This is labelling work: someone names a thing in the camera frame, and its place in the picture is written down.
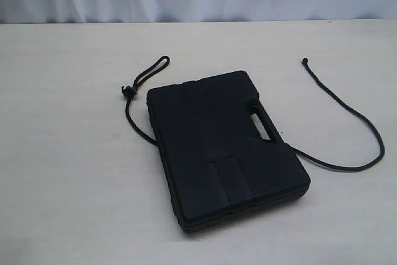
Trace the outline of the black plastic carry case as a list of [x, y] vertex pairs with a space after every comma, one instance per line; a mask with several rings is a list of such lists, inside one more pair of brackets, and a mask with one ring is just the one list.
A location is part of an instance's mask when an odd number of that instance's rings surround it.
[[150, 89], [171, 204], [194, 233], [303, 196], [310, 177], [245, 71]]

